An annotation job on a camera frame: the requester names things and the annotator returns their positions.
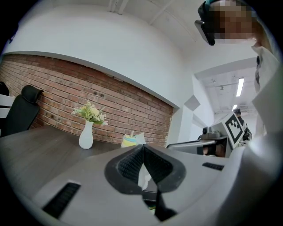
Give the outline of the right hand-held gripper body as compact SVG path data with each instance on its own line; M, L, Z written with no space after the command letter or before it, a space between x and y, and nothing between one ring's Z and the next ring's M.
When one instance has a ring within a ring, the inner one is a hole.
M229 157L232 151L238 147L243 135L244 128L239 119L235 113L229 113L210 127L205 127L203 129L203 134L200 136L200 139L208 140L227 137L227 141L217 143L215 145L197 147L197 154L216 157Z

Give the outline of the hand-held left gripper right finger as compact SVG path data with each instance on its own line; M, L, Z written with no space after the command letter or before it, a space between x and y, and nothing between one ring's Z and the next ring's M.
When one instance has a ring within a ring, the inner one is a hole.
M157 187L155 214L144 210L144 222L217 221L225 197L213 186L227 159L144 145L143 163Z

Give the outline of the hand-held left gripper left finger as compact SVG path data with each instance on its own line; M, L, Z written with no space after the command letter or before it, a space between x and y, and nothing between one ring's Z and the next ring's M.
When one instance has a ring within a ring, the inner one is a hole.
M43 208L68 182L80 188L59 220L71 226L155 226L159 223L141 195L125 195L106 180L104 169L114 157L133 150L119 148L88 157L45 184L32 198Z

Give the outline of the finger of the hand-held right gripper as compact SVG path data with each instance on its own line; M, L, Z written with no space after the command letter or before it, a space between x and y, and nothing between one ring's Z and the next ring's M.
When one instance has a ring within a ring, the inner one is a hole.
M182 142L182 143L172 143L167 146L167 149L190 149L190 148L196 148L196 147L203 147L208 145L215 145L217 143L226 142L227 137L220 137L219 139L200 139L195 141L188 141L188 142Z

